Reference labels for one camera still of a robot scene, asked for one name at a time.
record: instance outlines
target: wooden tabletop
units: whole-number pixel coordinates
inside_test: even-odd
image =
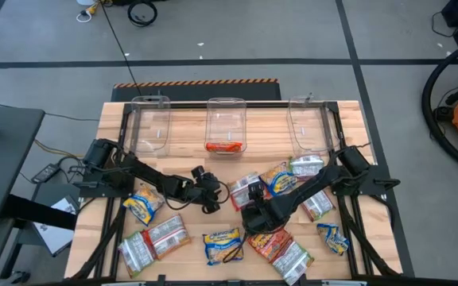
[[[347,144],[363,145],[367,143],[369,139],[359,103],[356,101],[339,101],[338,103]],[[118,140],[123,106],[124,103],[105,103],[97,138]],[[286,113],[285,108],[247,109],[246,151],[240,158],[220,160],[210,157],[204,149],[206,110],[173,110],[169,135],[169,155],[160,159],[152,157],[140,157],[140,159],[165,174],[187,177],[192,177],[190,174],[192,168],[203,165],[207,172],[213,172],[223,182],[237,180],[250,172],[262,173],[293,156]],[[320,146],[324,145],[324,139],[318,138],[317,140]],[[374,161],[369,147],[362,148],[361,152],[369,162]],[[336,205],[336,198],[329,190],[327,190],[327,194]],[[107,199],[96,199],[80,213],[65,277],[75,274],[98,244],[106,203]],[[347,205],[351,210],[349,201],[347,201]],[[368,240],[392,269],[401,272],[398,251],[386,207],[366,196],[359,197],[359,205]],[[245,257],[242,261],[217,266],[206,265],[207,259],[204,256],[202,234],[229,230],[237,226],[240,226],[240,230],[242,230],[241,214],[235,211],[230,201],[223,204],[220,211],[214,214],[203,214],[198,205],[188,206],[179,212],[192,242],[182,246],[162,260],[154,262],[136,280],[156,280],[159,274],[165,274],[166,280],[281,279],[274,267],[269,265],[266,259],[260,257],[246,243],[243,247]],[[164,222],[175,213],[167,206],[163,206],[150,226]],[[307,270],[307,279],[351,278],[346,254],[339,257],[329,251],[316,232],[318,222],[334,222],[340,225],[338,210],[330,211],[319,221],[310,222],[307,214],[298,208],[286,226],[296,242],[307,249],[315,258],[312,266]],[[127,211],[123,237],[144,229],[145,226]],[[353,242],[355,243],[359,272],[364,273],[359,246],[354,238]],[[109,274],[112,247],[113,243],[111,242],[107,247],[108,251],[106,251],[103,267],[104,276]],[[122,259],[119,259],[117,279],[130,279]]]

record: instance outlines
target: black metal frame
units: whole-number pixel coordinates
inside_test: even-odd
[[[287,108],[289,104],[285,101],[276,101],[276,102],[247,102],[247,108]],[[312,108],[320,108],[321,110],[321,118],[323,122],[323,129],[324,129],[324,137],[326,140],[326,146],[328,147],[328,154],[332,155],[333,152],[335,152],[333,141],[332,141],[332,127],[330,126],[330,121],[328,118],[328,110],[332,113],[333,119],[334,119],[334,124],[336,128],[336,136],[339,140],[340,143],[340,148],[346,146],[346,141],[345,141],[345,136],[344,136],[344,130],[342,127],[342,122],[340,118],[340,113],[339,113],[339,106],[337,102],[310,102],[309,106]],[[206,108],[206,103],[205,102],[172,102],[171,104],[172,109],[205,109]],[[126,136],[126,130],[128,126],[128,121],[130,119],[130,113],[131,113],[131,105],[129,103],[126,103],[123,107],[123,116],[122,116],[122,122],[121,122],[121,129],[120,133],[118,136],[118,142],[122,144],[125,140]],[[339,204],[341,204],[340,200],[344,199],[343,196],[337,196],[337,199],[339,200]],[[359,202],[357,196],[352,196],[351,197],[351,206],[353,209],[353,216],[355,218],[355,222],[357,226],[360,228],[362,231],[363,235],[365,235],[365,230],[363,227],[363,220],[361,216],[361,210],[359,208]],[[111,224],[111,217],[112,217],[112,212],[114,209],[114,198],[108,198],[107,201],[107,208],[105,211],[105,216],[103,220],[103,229],[102,229],[102,234],[105,234],[107,232],[107,229],[109,225]],[[115,234],[115,239],[114,239],[114,247],[113,247],[113,253],[112,253],[112,258],[111,258],[111,272],[110,272],[110,278],[115,279],[116,274],[117,274],[117,267],[118,267],[118,250],[117,250],[117,245],[120,243],[122,240],[122,232],[123,232],[123,227],[124,223],[122,223],[119,227],[118,230]],[[351,238],[351,231],[349,230],[349,227],[347,226],[344,221],[342,221],[342,229],[344,234],[346,235],[347,239],[350,240],[351,247],[347,251],[347,259],[349,263],[349,268],[351,272],[351,277],[353,279],[357,278],[359,276],[358,272],[358,266],[356,264],[356,259],[355,259],[355,251],[352,248],[353,241]],[[362,250],[362,255],[363,255],[363,263],[365,267],[365,273],[367,275],[373,275],[373,268],[372,268],[372,262],[367,253],[363,249]],[[105,259],[105,256],[102,255],[100,260],[98,261],[97,265],[95,266],[95,276],[94,278],[100,278],[102,275],[102,268],[103,268],[103,260]],[[199,284],[205,284],[205,285],[211,285],[214,283],[219,283],[220,281],[167,281],[167,284],[171,285],[179,285],[179,284],[187,284],[187,285],[199,285]],[[236,284],[240,285],[241,283],[244,284],[276,284],[276,285],[282,285],[285,284],[284,281],[282,280],[248,280],[248,281],[238,281]],[[305,275],[301,278],[300,285],[311,285],[311,284],[321,284],[320,280],[307,280]]]

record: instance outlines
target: snack bag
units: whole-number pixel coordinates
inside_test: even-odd
[[[255,251],[271,262],[291,239],[291,234],[282,229],[274,234],[257,234],[247,241]]]
[[[242,207],[252,202],[248,197],[248,185],[258,181],[258,173],[252,172],[235,182],[227,184],[229,192],[231,193],[232,205],[235,207],[236,211],[241,210]]]
[[[324,167],[320,156],[308,155],[298,158],[289,158],[289,170],[299,179],[308,180],[319,173]]]
[[[179,214],[146,230],[146,235],[153,244],[158,259],[162,259],[167,253],[190,242],[190,237]]]
[[[164,200],[149,185],[143,184],[141,189],[123,202],[145,226],[153,220],[155,212],[164,204]]]
[[[153,251],[151,242],[141,232],[135,232],[128,238],[123,239],[118,246],[119,252],[123,255],[126,270],[130,278],[135,278],[148,265],[151,265],[156,254]]]
[[[349,248],[349,241],[340,235],[339,226],[335,223],[318,223],[317,233],[324,239],[324,243],[333,253],[342,256]]]
[[[306,199],[301,204],[301,207],[307,212],[311,222],[320,219],[335,208],[324,191],[320,191]]]
[[[203,239],[208,265],[220,264],[233,249],[237,249],[242,243],[241,238],[239,238],[238,227],[211,235],[203,234]],[[242,259],[243,249],[240,249],[231,260],[240,261]]]
[[[261,174],[259,178],[261,178],[272,196],[276,196],[283,191],[292,190],[297,182],[296,176],[287,169],[286,162]]]
[[[310,256],[307,250],[303,249],[294,240],[290,240],[289,244],[282,249],[273,261],[273,266],[290,286],[300,279],[313,261],[314,258]]]

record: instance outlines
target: plastic container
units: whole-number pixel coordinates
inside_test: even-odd
[[[246,102],[243,99],[209,99],[205,149],[217,155],[242,154],[246,149]]]
[[[167,96],[138,96],[132,99],[125,148],[138,157],[169,154],[171,102]]]
[[[323,113],[326,115],[329,130],[323,125]],[[287,110],[289,135],[296,156],[309,154],[320,155],[330,148],[327,144],[331,140],[332,148],[339,145],[335,132],[335,121],[331,112],[310,97],[296,97],[289,100]]]

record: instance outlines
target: wooden plank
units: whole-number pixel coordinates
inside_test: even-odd
[[[349,145],[367,143],[368,136],[362,113],[359,109],[359,103],[343,101],[339,102],[339,107],[347,143]],[[106,103],[104,105],[97,137],[117,140],[122,108],[123,103]],[[247,149],[240,158],[220,160],[219,158],[211,157],[204,150],[206,110],[173,110],[170,128],[170,149],[167,157],[157,159],[145,157],[144,153],[138,153],[142,161],[166,174],[191,177],[190,170],[197,165],[203,165],[207,171],[213,172],[219,180],[230,182],[249,172],[264,172],[293,155],[293,145],[286,121],[286,109],[247,110]],[[310,139],[316,145],[324,146],[322,136]],[[370,162],[374,162],[370,147],[362,148],[361,151]],[[322,156],[325,160],[328,159],[326,154],[322,154]],[[329,193],[328,195],[336,205],[336,198]],[[105,207],[105,199],[98,200]],[[369,241],[390,264],[390,267],[400,272],[398,252],[386,208],[367,197],[361,197],[359,201]],[[80,214],[65,276],[71,276],[79,269],[99,241],[101,222],[103,220],[103,207],[100,206],[100,203],[94,203],[93,206],[86,207]],[[180,211],[180,213],[187,231],[192,237],[192,243],[181,247],[161,261],[157,261],[149,268],[146,268],[136,278],[137,280],[156,280],[159,274],[165,274],[168,280],[281,279],[274,271],[274,268],[268,265],[266,260],[257,255],[247,244],[244,245],[245,258],[243,261],[212,267],[206,265],[202,234],[210,234],[241,226],[241,215],[235,212],[230,202],[222,205],[220,211],[210,215],[203,214],[200,206],[197,205],[191,205]],[[173,214],[176,214],[176,212],[167,206],[163,206],[158,211],[151,226],[165,221]],[[319,222],[340,224],[339,212],[331,211]],[[144,225],[130,212],[127,212],[123,236],[125,237],[134,231],[144,229]],[[286,229],[316,259],[307,272],[308,279],[350,278],[347,257],[345,255],[339,257],[329,252],[326,245],[317,235],[316,222],[310,222],[302,209],[292,216]],[[359,245],[355,245],[355,251],[357,252],[359,271],[363,272]],[[118,265],[117,278],[118,280],[129,280],[122,259],[120,259]]]

